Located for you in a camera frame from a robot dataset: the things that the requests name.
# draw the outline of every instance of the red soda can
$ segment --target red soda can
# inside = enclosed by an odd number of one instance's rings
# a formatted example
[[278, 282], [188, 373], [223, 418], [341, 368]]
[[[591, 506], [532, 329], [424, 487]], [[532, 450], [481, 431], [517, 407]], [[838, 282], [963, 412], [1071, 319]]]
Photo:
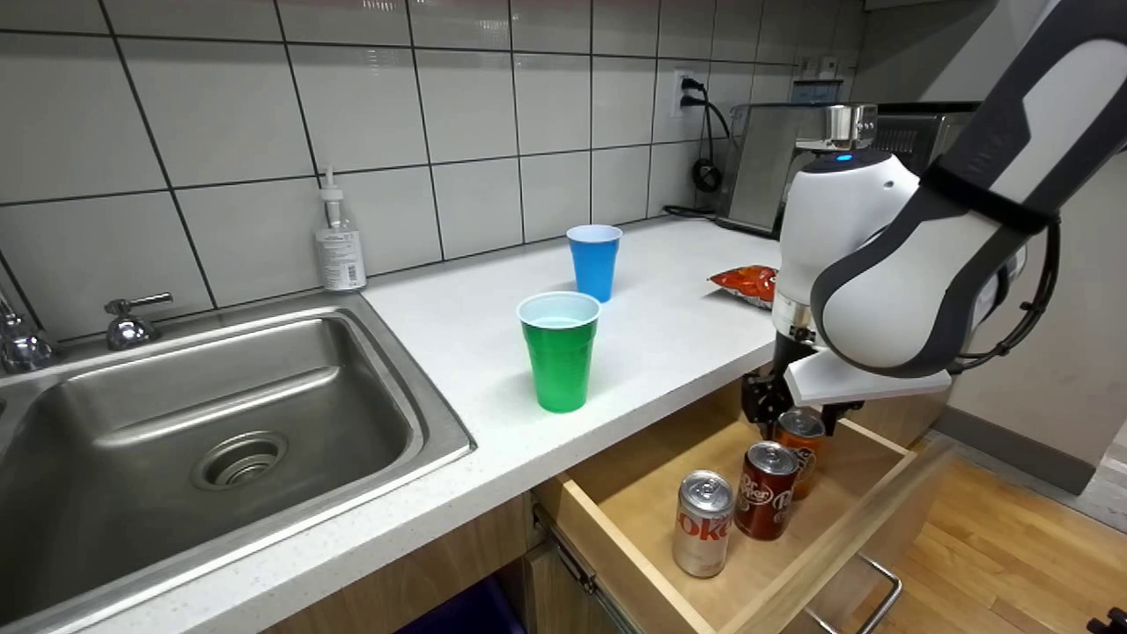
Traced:
[[672, 559], [691, 578], [713, 578], [730, 559], [732, 490], [713, 473], [692, 473], [677, 492]]
[[736, 525], [750, 539], [778, 539], [793, 506], [801, 457], [773, 441], [761, 441], [741, 454]]

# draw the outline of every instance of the stainless steel sink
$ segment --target stainless steel sink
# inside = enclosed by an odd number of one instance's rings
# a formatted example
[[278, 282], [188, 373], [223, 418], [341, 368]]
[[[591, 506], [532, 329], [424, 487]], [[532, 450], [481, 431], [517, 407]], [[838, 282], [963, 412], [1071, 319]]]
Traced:
[[471, 450], [361, 303], [0, 382], [0, 622], [98, 620]]

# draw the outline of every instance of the can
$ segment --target can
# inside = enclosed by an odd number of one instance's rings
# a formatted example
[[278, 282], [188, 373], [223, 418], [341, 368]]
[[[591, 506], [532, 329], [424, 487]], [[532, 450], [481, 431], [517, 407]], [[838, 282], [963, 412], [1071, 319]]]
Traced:
[[814, 484], [815, 484], [815, 468], [822, 457], [822, 423], [815, 407], [784, 407], [778, 417], [778, 443], [798, 450], [801, 468], [798, 468], [798, 484], [795, 484], [795, 501], [810, 495]]
[[677, 567], [691, 578], [713, 578], [730, 559], [730, 525], [730, 484], [718, 473], [691, 473], [677, 492]]
[[793, 506], [801, 457], [773, 441], [757, 441], [741, 454], [736, 525], [750, 539], [778, 539]]

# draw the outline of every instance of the open drawer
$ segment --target open drawer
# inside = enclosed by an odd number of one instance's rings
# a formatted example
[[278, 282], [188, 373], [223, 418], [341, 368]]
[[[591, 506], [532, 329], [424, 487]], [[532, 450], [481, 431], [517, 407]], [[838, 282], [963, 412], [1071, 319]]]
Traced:
[[905, 450], [842, 423], [781, 539], [757, 544], [732, 527], [725, 571], [687, 578], [672, 562], [677, 487], [692, 468], [736, 484], [753, 441], [740, 393], [718, 392], [550, 480], [534, 495], [561, 544], [637, 632], [784, 632], [934, 484], [942, 449]]

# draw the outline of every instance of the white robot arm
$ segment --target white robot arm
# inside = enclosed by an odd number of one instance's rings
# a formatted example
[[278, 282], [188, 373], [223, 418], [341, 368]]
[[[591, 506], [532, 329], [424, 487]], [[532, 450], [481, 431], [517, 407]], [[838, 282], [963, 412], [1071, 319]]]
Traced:
[[747, 407], [947, 386], [1000, 272], [1123, 144], [1123, 81], [1127, 4], [1058, 0], [922, 180], [875, 153], [807, 164], [784, 201], [772, 393]]

